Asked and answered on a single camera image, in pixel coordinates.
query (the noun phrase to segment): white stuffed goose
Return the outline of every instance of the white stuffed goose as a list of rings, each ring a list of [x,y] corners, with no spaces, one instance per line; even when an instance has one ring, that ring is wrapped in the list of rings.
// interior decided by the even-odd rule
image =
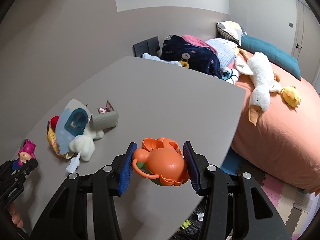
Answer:
[[[237,59],[236,68],[244,75],[250,76],[255,89],[252,91],[249,101],[249,121],[256,126],[258,117],[262,115],[270,105],[270,92],[280,92],[281,85],[276,80],[279,76],[273,70],[267,56],[261,52],[256,52],[249,59],[245,50],[240,50],[245,63],[241,58]]]

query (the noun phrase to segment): orange plastic teapot toy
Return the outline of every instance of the orange plastic teapot toy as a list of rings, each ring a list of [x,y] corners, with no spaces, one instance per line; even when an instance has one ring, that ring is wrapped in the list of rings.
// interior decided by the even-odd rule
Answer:
[[[133,153],[132,166],[142,177],[159,179],[164,186],[180,186],[189,179],[187,163],[182,157],[179,145],[164,137],[158,140],[144,139],[141,148]]]

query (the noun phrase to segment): goose beak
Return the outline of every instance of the goose beak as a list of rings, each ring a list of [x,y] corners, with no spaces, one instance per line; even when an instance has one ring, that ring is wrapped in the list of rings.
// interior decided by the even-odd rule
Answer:
[[[260,106],[251,105],[249,106],[249,121],[257,125],[257,120],[260,115],[262,115],[262,109]]]

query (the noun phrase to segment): metal screw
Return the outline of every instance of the metal screw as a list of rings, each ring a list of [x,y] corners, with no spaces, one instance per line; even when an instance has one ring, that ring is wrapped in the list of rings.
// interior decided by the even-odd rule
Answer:
[[[110,165],[104,166],[104,167],[103,167],[103,171],[105,171],[105,172],[110,172],[110,171],[112,171],[112,166],[110,166]]]
[[[69,175],[69,179],[75,179],[77,177],[77,174],[76,173],[71,173]]]
[[[248,172],[245,172],[244,174],[242,174],[242,176],[243,176],[245,179],[251,179],[251,174],[248,173]]]
[[[217,170],[217,167],[214,166],[214,165],[209,165],[209,166],[207,167],[207,169],[208,169],[209,171],[216,171],[216,170]]]

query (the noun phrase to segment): white tabletop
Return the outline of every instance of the white tabletop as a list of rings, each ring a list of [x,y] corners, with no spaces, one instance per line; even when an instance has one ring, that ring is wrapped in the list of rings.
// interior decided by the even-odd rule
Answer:
[[[189,140],[196,153],[221,166],[244,95],[243,89],[215,77],[167,63],[125,57],[106,67],[61,99],[28,135],[36,143],[39,165],[16,200],[26,227],[35,225],[67,176],[68,162],[50,150],[46,125],[71,99],[88,104],[92,113],[109,100],[119,112],[118,125],[96,141],[91,160],[81,162],[77,172],[82,176],[111,164],[115,156],[126,152],[130,142],[140,147],[148,137],[167,137],[181,148]],[[91,196],[88,199],[88,234],[94,239]],[[200,200],[190,181],[179,187],[161,187],[133,172],[129,189],[121,198],[115,197],[123,239],[169,239]]]

